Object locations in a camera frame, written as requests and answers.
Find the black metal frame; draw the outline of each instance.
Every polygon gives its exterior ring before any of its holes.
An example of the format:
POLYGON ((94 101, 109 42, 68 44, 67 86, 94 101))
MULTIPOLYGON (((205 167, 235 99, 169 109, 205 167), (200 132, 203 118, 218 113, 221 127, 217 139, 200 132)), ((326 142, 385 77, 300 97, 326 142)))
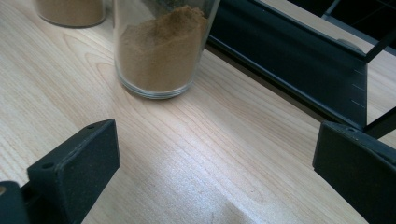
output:
POLYGON ((208 45, 326 120, 377 136, 377 122, 366 127, 367 63, 395 36, 396 27, 364 54, 262 1, 222 0, 208 45))

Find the brown powder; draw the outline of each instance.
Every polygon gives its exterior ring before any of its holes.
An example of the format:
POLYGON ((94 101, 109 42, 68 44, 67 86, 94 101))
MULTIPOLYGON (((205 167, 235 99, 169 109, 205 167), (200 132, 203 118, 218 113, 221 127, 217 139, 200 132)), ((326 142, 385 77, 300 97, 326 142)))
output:
POLYGON ((34 4, 41 18, 64 26, 92 26, 105 18, 103 0, 34 0, 34 4))
POLYGON ((117 54, 124 78, 145 91, 173 91, 188 84, 206 23, 199 8, 184 6, 157 20, 129 25, 117 54))

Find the clear glass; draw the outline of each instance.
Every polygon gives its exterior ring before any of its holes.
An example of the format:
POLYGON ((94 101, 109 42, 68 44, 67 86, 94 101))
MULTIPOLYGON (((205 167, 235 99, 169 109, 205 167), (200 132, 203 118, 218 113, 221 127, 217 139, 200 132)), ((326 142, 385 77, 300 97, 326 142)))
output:
POLYGON ((219 0, 114 0, 115 63, 129 90, 171 98, 192 83, 219 0))
POLYGON ((33 0, 35 11, 44 21, 71 27, 91 27, 106 16, 104 0, 33 0))

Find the wood grain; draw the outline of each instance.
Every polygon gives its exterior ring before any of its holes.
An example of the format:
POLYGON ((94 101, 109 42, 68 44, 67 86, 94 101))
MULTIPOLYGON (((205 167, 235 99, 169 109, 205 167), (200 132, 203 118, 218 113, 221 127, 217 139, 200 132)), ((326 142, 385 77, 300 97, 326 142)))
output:
MULTIPOLYGON (((365 223, 313 171, 319 122, 211 52, 174 99, 125 90, 110 9, 75 30, 0 1, 0 180, 23 185, 34 161, 115 119, 121 167, 84 223, 365 223)), ((369 119, 394 105, 394 65, 370 68, 369 119)))

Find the jar bottom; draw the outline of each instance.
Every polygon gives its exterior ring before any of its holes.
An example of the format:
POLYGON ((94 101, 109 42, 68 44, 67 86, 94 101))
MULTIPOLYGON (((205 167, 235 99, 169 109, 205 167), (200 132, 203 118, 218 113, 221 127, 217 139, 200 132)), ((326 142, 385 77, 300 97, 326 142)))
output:
POLYGON ((180 88, 177 88, 173 91, 145 91, 143 89, 136 87, 135 85, 131 84, 130 82, 128 82, 123 77, 123 75, 120 73, 118 68, 117 68, 117 74, 118 74, 120 82, 124 85, 125 88, 127 88, 129 91, 132 91, 133 93, 136 93, 137 95, 140 95, 140 96, 143 96, 143 97, 149 98, 149 99, 161 100, 161 99, 169 99, 169 98, 178 96, 181 93, 183 93, 184 91, 186 91, 192 84, 192 80, 191 80, 186 85, 184 85, 180 88))
POLYGON ((51 21, 51 20, 49 20, 49 19, 47 19, 47 18, 45 18, 45 17, 43 17, 43 16, 41 16, 41 15, 39 15, 39 14, 38 14, 38 17, 40 17, 41 20, 46 21, 47 23, 50 23, 50 24, 52 24, 52 25, 60 26, 60 27, 63 27, 63 28, 71 28, 71 29, 91 28, 91 27, 93 27, 93 26, 97 26, 97 25, 101 24, 101 23, 104 22, 105 19, 106 19, 106 16, 104 16, 101 20, 99 20, 99 21, 97 21, 97 22, 95 22, 95 23, 92 23, 92 24, 87 24, 87 25, 70 25, 70 24, 62 24, 62 23, 59 23, 59 22, 56 22, 56 21, 51 21))

